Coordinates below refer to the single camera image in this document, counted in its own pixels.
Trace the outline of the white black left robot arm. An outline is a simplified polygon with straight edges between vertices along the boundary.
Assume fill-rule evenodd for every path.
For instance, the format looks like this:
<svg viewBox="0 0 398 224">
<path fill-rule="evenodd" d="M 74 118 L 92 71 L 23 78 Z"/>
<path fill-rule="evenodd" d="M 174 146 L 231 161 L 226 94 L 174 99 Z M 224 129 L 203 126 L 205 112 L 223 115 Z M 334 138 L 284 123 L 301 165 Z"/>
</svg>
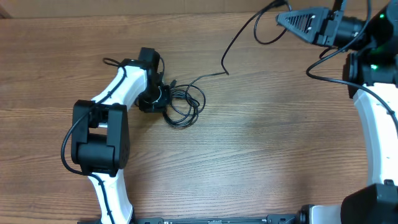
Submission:
<svg viewBox="0 0 398 224">
<path fill-rule="evenodd" d="M 163 113 L 171 101 L 170 86 L 158 70 L 163 60 L 155 49 L 141 48 L 137 59 L 103 62 L 117 68 L 116 76 L 99 95 L 74 104 L 61 151 L 71 144 L 72 162 L 80 166 L 76 174 L 93 184 L 101 208 L 97 223 L 135 223 L 124 181 L 131 147 L 127 114 L 132 106 Z"/>
</svg>

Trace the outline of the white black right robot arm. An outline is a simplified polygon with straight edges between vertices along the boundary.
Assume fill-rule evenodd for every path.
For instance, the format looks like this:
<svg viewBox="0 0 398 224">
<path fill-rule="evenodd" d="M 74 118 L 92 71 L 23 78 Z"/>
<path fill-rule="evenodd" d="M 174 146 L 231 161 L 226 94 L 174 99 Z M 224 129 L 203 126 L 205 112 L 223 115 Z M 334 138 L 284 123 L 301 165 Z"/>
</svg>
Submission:
<svg viewBox="0 0 398 224">
<path fill-rule="evenodd" d="M 339 205 L 305 205 L 294 223 L 397 222 L 397 2 L 365 20 L 347 17 L 346 3 L 283 12 L 278 25 L 305 42 L 347 52 L 340 83 L 358 110 L 368 158 L 365 188 Z"/>
</svg>

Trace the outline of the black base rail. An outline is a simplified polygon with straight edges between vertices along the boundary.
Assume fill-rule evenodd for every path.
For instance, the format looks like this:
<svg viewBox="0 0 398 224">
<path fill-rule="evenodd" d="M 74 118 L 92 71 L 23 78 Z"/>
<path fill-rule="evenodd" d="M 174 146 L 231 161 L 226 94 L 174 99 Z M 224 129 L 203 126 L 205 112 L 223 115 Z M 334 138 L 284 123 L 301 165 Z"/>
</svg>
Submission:
<svg viewBox="0 0 398 224">
<path fill-rule="evenodd" d="M 135 224 L 340 224 L 341 205 L 304 205 L 296 214 L 269 214 L 266 217 L 239 218 L 136 218 Z"/>
</svg>

